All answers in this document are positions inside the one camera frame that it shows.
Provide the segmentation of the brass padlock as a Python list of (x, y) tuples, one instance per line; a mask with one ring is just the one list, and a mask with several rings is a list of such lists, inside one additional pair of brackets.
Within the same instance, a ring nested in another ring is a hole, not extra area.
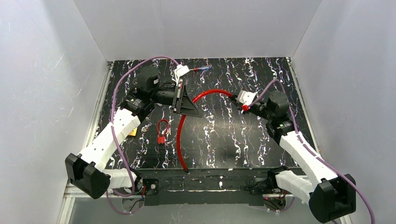
[(137, 128), (133, 129), (130, 133), (129, 136), (136, 136), (137, 135)]

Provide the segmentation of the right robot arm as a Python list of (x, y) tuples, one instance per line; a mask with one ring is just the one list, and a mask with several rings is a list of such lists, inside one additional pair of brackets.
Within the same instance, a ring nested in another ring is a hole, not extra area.
[(288, 117), (289, 102), (282, 91), (270, 93), (266, 103), (253, 101), (242, 109), (267, 120), (269, 136), (298, 163), (306, 174), (304, 179), (286, 166), (268, 171), (265, 187), (282, 189), (308, 204), (312, 215), (321, 223), (349, 215), (356, 211), (354, 178), (336, 174), (321, 162), (321, 156), (296, 131)]

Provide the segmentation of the red cable tie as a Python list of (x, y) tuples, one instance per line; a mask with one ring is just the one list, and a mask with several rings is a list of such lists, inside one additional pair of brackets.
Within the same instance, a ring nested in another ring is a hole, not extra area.
[(157, 143), (159, 145), (164, 145), (166, 143), (166, 135), (169, 129), (169, 121), (167, 119), (161, 119), (157, 122)]

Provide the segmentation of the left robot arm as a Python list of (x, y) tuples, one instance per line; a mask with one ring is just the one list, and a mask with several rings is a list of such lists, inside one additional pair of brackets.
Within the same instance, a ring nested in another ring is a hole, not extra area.
[(174, 86), (165, 88), (160, 85), (158, 68), (141, 68), (136, 87), (128, 92), (115, 111), (114, 118), (86, 148), (66, 157), (65, 166), (70, 183), (92, 199), (100, 198), (108, 189), (134, 189), (140, 179), (139, 175), (131, 171), (129, 166), (107, 169), (107, 162), (129, 133), (154, 110), (156, 104), (171, 106), (177, 114), (199, 118), (203, 116), (180, 79), (189, 71), (188, 66), (178, 65), (174, 70)]

